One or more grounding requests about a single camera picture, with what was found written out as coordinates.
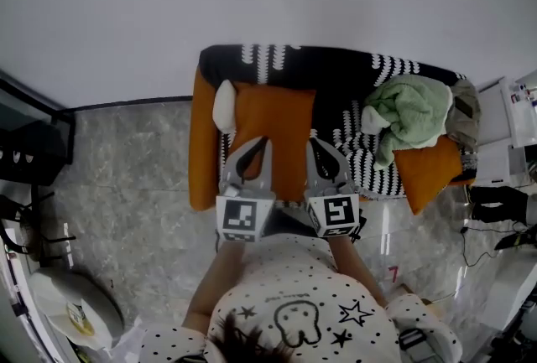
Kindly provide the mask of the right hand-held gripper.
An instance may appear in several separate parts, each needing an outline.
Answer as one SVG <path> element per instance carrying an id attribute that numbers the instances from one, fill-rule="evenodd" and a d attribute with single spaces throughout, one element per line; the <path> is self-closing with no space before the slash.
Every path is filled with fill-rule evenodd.
<path id="1" fill-rule="evenodd" d="M 360 226 L 359 196 L 346 157 L 319 138 L 306 144 L 306 211 L 318 237 L 348 236 Z"/>

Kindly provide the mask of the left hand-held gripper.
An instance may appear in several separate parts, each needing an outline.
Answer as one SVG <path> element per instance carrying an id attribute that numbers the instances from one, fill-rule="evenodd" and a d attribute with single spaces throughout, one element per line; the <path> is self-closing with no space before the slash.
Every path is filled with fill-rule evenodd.
<path id="1" fill-rule="evenodd" d="M 268 137 L 251 139 L 228 156 L 216 197 L 216 230 L 224 241 L 261 239 L 276 200 L 272 158 Z"/>

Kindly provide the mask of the orange cushion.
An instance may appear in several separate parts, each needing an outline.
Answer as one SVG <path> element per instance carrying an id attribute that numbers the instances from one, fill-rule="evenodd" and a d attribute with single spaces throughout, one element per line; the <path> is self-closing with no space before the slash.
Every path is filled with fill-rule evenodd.
<path id="1" fill-rule="evenodd" d="M 301 202 L 315 92 L 241 82 L 234 86 L 236 135 L 228 152 L 256 137 L 268 137 L 273 148 L 272 191 L 283 202 Z"/>
<path id="2" fill-rule="evenodd" d="M 459 149 L 446 136 L 439 137 L 434 147 L 394 151 L 394 162 L 414 215 L 462 173 Z"/>

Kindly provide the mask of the person's left forearm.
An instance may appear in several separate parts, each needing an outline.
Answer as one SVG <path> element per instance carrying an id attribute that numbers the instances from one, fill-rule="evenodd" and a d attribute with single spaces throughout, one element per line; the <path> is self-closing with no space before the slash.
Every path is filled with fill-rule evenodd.
<path id="1" fill-rule="evenodd" d="M 214 308 L 242 276 L 244 252 L 243 242 L 222 244 L 190 301 L 183 327 L 207 334 Z"/>

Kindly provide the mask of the person's right forearm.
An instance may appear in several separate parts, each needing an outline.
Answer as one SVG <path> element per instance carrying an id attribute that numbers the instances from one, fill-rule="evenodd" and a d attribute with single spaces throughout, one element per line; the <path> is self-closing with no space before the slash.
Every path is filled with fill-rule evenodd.
<path id="1" fill-rule="evenodd" d="M 328 238 L 331 254 L 340 274 L 352 277 L 361 283 L 383 308 L 388 305 L 377 281 L 359 256 L 349 236 L 333 236 Z"/>

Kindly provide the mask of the orange sofa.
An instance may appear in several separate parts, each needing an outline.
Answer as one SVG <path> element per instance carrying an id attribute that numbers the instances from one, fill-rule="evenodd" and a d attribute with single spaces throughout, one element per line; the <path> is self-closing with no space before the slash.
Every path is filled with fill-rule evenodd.
<path id="1" fill-rule="evenodd" d="M 190 121 L 188 169 L 190 205 L 195 210 L 207 210 L 215 204 L 222 167 L 230 155 L 228 151 L 236 135 L 236 129 L 231 133 L 221 133 L 212 120 L 212 109 L 218 87 L 213 87 L 205 80 L 197 65 Z M 458 149 L 461 155 L 462 173 L 448 185 L 470 184 L 477 175 L 476 155 L 465 149 Z M 363 200 L 370 199 L 360 195 Z"/>

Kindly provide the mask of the person's black trousers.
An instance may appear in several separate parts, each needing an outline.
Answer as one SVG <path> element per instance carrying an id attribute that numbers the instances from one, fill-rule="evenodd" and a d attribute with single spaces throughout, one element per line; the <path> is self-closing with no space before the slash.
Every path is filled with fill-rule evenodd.
<path id="1" fill-rule="evenodd" d="M 284 213 L 281 209 L 273 209 L 263 227 L 262 237 L 280 234 L 318 237 L 313 226 L 306 225 L 293 216 Z"/>

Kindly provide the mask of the black white patterned throw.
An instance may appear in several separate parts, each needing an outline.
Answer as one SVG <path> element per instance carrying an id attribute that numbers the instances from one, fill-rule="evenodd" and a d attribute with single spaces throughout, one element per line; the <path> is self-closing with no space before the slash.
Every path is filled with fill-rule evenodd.
<path id="1" fill-rule="evenodd" d="M 422 75 L 447 86 L 466 78 L 385 54 L 289 44 L 212 45 L 201 51 L 198 68 L 213 87 L 229 80 L 315 91 L 311 136 L 346 156 L 359 193 L 374 200 L 403 198 L 405 193 L 394 165 L 384 171 L 373 167 L 380 138 L 360 130 L 363 100 L 398 75 Z"/>

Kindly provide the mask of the green fleece blanket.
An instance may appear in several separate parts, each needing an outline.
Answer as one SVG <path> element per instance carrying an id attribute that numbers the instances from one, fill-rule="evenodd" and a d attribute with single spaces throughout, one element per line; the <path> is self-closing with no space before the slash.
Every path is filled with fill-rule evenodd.
<path id="1" fill-rule="evenodd" d="M 446 133 L 452 102 L 449 86 L 421 75 L 399 75 L 379 86 L 361 114 L 361 132 L 381 137 L 373 167 L 386 169 L 396 151 L 435 146 Z"/>

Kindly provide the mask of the person's white dotted shirt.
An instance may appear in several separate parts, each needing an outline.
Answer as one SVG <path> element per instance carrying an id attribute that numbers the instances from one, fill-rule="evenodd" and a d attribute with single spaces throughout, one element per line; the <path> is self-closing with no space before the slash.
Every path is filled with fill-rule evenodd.
<path id="1" fill-rule="evenodd" d="M 418 296 L 378 305 L 327 240 L 271 236 L 245 244 L 242 264 L 207 334 L 152 326 L 138 363 L 460 363 L 461 341 Z"/>

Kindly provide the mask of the grey garment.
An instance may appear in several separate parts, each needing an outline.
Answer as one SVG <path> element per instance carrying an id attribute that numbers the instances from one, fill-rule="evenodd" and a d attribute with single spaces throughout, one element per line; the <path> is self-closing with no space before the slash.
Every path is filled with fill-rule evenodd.
<path id="1" fill-rule="evenodd" d="M 477 89 L 470 81 L 459 80 L 451 87 L 451 93 L 453 102 L 446 117 L 446 136 L 473 152 L 482 116 Z"/>

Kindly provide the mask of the black floor equipment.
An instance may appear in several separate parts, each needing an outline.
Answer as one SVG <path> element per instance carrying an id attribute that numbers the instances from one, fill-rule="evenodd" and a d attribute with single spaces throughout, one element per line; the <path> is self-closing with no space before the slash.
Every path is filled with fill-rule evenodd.
<path id="1" fill-rule="evenodd" d="M 500 251 L 527 245 L 537 248 L 537 225 L 505 236 L 496 244 L 494 249 Z"/>

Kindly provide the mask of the yellow white booklet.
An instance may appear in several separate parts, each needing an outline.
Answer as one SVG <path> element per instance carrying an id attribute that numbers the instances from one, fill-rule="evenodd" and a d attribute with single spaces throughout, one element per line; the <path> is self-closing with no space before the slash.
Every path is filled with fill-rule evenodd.
<path id="1" fill-rule="evenodd" d="M 74 303 L 68 303 L 66 305 L 68 317 L 75 328 L 85 336 L 93 336 L 95 330 L 86 317 L 83 308 L 80 305 Z"/>

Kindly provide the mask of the black glass stand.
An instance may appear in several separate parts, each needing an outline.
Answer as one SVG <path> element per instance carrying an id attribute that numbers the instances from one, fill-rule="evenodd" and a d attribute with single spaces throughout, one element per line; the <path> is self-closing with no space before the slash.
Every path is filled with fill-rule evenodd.
<path id="1" fill-rule="evenodd" d="M 72 164 L 76 120 L 0 70 L 0 179 L 42 186 Z"/>

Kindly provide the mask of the black chair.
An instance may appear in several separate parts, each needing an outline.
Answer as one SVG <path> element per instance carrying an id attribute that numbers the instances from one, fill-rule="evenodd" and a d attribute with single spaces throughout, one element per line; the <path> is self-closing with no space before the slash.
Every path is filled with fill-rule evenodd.
<path id="1" fill-rule="evenodd" d="M 5 194 L 0 194 L 0 238 L 9 251 L 25 255 L 38 263 L 61 259 L 61 256 L 47 256 L 45 254 L 45 245 L 74 241 L 76 237 L 48 238 L 42 232 L 42 215 L 39 207 L 54 195 L 55 192 L 50 192 L 39 196 L 39 191 L 33 187 L 31 201 L 23 205 L 9 199 Z M 8 235 L 4 225 L 6 220 L 19 225 L 23 236 L 22 244 L 17 243 Z"/>

